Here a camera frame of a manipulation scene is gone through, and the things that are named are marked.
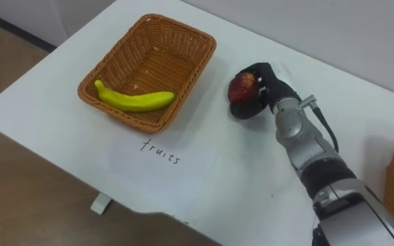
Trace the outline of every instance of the white wall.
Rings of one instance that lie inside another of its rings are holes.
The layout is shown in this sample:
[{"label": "white wall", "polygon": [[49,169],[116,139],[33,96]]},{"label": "white wall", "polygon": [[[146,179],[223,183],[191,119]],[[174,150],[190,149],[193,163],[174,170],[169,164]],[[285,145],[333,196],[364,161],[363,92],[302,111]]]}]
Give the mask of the white wall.
[{"label": "white wall", "polygon": [[58,46],[115,0],[0,0],[0,18]]},{"label": "white wall", "polygon": [[69,36],[109,7],[115,0],[55,0]]},{"label": "white wall", "polygon": [[185,1],[394,91],[394,1]]},{"label": "white wall", "polygon": [[56,46],[68,38],[54,0],[0,0],[0,18]]}]

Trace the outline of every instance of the wall baseboard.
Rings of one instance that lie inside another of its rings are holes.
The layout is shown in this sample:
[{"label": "wall baseboard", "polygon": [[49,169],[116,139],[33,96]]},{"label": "wall baseboard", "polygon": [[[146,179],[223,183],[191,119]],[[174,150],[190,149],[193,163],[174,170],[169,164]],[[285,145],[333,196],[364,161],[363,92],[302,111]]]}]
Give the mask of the wall baseboard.
[{"label": "wall baseboard", "polygon": [[41,40],[40,38],[36,37],[35,35],[27,32],[27,31],[24,31],[21,28],[15,26],[13,24],[8,23],[7,21],[5,21],[1,18],[0,18],[0,28],[4,29],[6,31],[9,31],[10,33],[13,33],[14,35],[24,39],[25,41],[30,42],[33,45],[35,45],[45,51],[48,51],[50,53],[53,52],[57,48],[56,46],[54,46],[44,40]]}]

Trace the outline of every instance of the cable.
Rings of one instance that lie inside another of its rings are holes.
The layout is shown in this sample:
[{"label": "cable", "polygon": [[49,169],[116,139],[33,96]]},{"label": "cable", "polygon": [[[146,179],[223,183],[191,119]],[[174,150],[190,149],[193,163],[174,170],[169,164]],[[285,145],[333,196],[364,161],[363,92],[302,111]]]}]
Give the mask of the cable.
[{"label": "cable", "polygon": [[321,122],[321,124],[323,126],[325,126],[325,129],[328,131],[329,135],[331,136],[332,139],[332,143],[334,144],[334,149],[335,151],[337,151],[337,153],[339,152],[339,143],[337,142],[337,138],[334,135],[334,132],[332,131],[332,129],[329,127],[325,117],[323,116],[323,114],[321,113],[321,110],[319,107],[316,107],[313,109],[313,112],[315,114],[315,116],[319,119],[319,121]]}]

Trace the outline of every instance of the robotic arm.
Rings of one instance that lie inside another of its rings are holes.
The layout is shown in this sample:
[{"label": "robotic arm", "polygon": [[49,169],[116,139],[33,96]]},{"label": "robotic arm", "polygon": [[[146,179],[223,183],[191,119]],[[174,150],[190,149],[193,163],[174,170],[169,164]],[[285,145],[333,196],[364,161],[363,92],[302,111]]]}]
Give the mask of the robotic arm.
[{"label": "robotic arm", "polygon": [[[243,72],[260,78],[261,89],[249,103],[231,105],[231,112],[250,118],[268,105],[275,115],[276,139],[285,147],[319,218],[313,231],[313,246],[394,246],[394,218],[339,156],[337,140],[314,96],[301,100],[276,77],[269,63],[253,64],[239,74]],[[305,107],[310,107],[325,126],[334,146],[309,121]]]}]

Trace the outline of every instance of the white paper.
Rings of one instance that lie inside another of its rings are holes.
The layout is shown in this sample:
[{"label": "white paper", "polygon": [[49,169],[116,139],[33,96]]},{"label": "white paper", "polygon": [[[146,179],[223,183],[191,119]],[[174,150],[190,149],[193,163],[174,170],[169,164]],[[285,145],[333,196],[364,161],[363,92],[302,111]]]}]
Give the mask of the white paper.
[{"label": "white paper", "polygon": [[192,207],[218,151],[174,131],[125,132],[105,146],[99,165],[178,213]]}]

